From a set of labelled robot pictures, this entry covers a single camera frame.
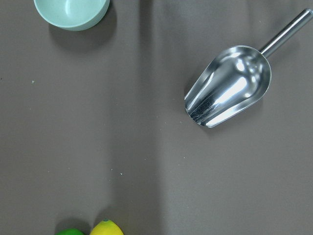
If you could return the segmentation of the green lime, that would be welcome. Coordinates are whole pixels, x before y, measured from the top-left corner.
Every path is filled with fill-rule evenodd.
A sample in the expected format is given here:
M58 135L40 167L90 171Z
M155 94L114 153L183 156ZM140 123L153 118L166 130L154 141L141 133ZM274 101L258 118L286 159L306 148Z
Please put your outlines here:
M84 235L82 231L76 228L64 229L57 232L55 235Z

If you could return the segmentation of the mint green bowl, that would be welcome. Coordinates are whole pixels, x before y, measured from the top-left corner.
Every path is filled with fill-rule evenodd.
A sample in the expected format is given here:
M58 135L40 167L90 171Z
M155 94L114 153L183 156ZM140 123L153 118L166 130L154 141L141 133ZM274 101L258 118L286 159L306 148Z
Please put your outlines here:
M40 16L49 24L68 31L82 31L105 16L109 0L35 0Z

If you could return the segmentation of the metal ice scoop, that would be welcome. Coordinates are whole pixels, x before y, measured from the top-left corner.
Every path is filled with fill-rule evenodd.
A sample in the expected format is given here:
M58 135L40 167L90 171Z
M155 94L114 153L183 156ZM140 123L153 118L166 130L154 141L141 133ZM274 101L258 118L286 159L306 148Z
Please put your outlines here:
M261 49L241 45L218 54L184 97L189 117L213 128L258 102L271 83L268 58L312 18L306 8Z

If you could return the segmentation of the yellow lemon lower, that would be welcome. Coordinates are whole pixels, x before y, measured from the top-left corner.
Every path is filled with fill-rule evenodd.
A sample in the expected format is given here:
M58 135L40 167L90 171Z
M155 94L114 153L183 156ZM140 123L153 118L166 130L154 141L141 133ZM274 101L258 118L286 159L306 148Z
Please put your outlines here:
M112 220L102 220L90 232L90 235L123 235L120 227Z

